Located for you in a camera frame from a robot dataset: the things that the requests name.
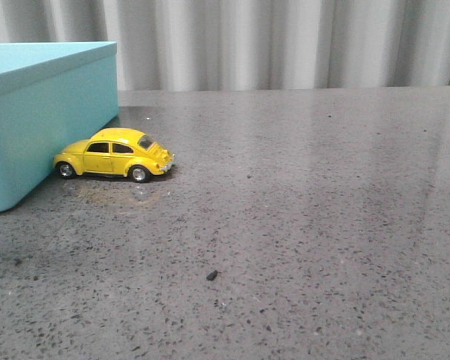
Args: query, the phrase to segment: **small debris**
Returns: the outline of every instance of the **small debris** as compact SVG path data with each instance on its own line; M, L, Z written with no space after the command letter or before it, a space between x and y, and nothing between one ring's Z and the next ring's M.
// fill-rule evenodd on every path
M210 274L207 275L207 280L208 280L208 281L213 281L213 280L215 280L215 278L217 277L217 275L218 275L218 271L217 271L217 270L214 270L214 271L212 271Z

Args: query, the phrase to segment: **car windshield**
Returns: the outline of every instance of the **car windshield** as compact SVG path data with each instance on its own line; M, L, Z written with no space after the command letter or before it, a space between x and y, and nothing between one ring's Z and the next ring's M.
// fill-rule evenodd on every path
M145 150L148 150L150 146L155 142L155 140L152 139L149 135L143 135L142 138L139 140L139 145L142 146Z

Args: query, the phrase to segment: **turquoise container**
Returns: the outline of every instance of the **turquoise container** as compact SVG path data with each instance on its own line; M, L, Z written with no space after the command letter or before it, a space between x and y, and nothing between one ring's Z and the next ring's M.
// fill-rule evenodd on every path
M116 43L0 43L0 212L119 113Z

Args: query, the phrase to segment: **side window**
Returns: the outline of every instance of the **side window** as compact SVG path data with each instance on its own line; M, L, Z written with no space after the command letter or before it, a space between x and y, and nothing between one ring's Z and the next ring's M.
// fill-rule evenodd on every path
M115 152L116 154L133 154L134 150L126 145L122 145L122 144L113 144L112 145L113 148L113 152Z
M96 142L87 148L87 152L108 152L108 142Z

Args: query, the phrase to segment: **granite countertop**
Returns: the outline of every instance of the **granite countertop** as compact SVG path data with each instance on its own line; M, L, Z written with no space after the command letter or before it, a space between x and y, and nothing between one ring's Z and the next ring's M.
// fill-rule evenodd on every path
M450 359L450 87L120 101L176 166L0 213L0 359Z

